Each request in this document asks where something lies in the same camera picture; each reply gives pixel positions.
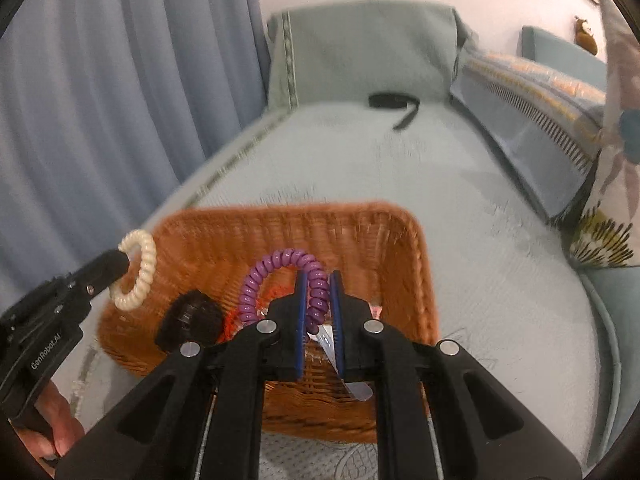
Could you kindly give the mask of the person left hand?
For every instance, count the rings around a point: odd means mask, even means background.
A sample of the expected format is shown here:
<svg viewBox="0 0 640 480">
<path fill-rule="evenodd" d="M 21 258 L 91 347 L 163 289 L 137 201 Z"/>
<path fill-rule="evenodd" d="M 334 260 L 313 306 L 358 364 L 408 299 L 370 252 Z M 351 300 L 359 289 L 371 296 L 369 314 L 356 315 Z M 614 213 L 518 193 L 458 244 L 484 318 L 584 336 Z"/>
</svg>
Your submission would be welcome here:
<svg viewBox="0 0 640 480">
<path fill-rule="evenodd" d="M 51 427 L 52 437 L 31 429 L 17 429 L 16 433 L 37 460 L 65 455 L 85 434 L 79 420 L 70 412 L 70 404 L 53 382 L 42 389 L 35 408 Z"/>
</svg>

